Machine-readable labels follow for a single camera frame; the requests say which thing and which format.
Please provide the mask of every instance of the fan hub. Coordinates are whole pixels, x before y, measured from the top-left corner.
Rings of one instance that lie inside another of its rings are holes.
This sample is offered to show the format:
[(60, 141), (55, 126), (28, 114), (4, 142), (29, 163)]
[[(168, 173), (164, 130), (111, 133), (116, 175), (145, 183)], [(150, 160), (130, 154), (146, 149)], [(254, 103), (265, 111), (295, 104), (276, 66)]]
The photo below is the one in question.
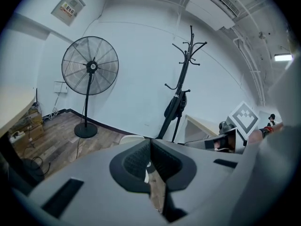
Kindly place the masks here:
[(87, 67), (87, 73), (95, 73), (95, 71), (98, 68), (98, 65), (95, 61), (92, 60), (87, 63), (86, 67)]

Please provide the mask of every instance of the laminate floor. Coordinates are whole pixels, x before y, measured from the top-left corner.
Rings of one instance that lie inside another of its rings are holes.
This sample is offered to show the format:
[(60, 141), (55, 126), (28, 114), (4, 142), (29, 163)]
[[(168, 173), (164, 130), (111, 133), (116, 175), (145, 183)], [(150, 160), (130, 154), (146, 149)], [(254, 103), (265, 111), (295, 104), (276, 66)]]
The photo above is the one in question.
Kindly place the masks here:
[[(79, 138), (74, 134), (74, 127), (80, 123), (80, 117), (73, 113), (62, 113), (53, 120), (43, 124), (44, 133), (28, 147), (15, 148), (20, 158), (32, 159), (36, 156), (43, 159), (42, 170), (49, 171), (45, 177), (67, 166), (76, 160), (77, 145), (79, 143), (78, 158), (89, 153), (118, 145), (124, 134), (98, 127), (97, 134), (92, 138)], [(164, 205), (165, 183), (157, 171), (149, 174), (151, 187), (150, 199), (154, 207), (162, 212)]]

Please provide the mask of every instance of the standing fan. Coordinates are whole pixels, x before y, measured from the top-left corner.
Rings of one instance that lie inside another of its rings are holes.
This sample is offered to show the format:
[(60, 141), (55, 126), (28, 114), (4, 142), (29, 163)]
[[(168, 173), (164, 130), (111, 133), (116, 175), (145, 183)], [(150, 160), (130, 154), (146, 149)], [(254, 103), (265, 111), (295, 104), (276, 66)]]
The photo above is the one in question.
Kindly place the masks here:
[(115, 81), (119, 63), (116, 51), (106, 40), (89, 36), (70, 45), (62, 61), (63, 78), (75, 92), (86, 95), (85, 122), (74, 128), (81, 138), (90, 138), (97, 133), (97, 127), (87, 123), (89, 95), (107, 90)]

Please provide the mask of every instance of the desk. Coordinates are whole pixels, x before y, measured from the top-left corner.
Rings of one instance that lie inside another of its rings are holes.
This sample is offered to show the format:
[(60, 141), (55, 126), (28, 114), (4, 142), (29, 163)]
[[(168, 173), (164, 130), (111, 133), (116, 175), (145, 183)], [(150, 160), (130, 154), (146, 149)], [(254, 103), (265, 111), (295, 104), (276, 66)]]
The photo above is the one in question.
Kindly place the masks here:
[(205, 139), (206, 137), (215, 137), (219, 135), (219, 125), (217, 123), (213, 123), (211, 121), (207, 121), (195, 116), (185, 115), (185, 121), (182, 124), (179, 132), (177, 133), (174, 142), (175, 143), (186, 143), (187, 141), (180, 141), (181, 138), (184, 138), (185, 140), (185, 129), (187, 126), (187, 123), (191, 122), (193, 125), (195, 125), (197, 128), (200, 129), (200, 132), (204, 132), (206, 136), (204, 138), (197, 138), (198, 140)]
[(12, 169), (31, 186), (37, 181), (25, 170), (23, 162), (12, 147), (7, 131), (28, 111), (35, 99), (33, 89), (0, 88), (0, 152)]

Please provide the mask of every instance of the ceiling light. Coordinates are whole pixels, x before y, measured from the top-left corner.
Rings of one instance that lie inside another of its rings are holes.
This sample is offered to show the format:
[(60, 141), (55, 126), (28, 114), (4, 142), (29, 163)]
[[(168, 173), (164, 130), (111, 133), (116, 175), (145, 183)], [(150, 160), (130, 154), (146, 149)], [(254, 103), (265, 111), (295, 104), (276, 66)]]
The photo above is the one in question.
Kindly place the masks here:
[(275, 55), (275, 61), (291, 61), (292, 59), (291, 54)]

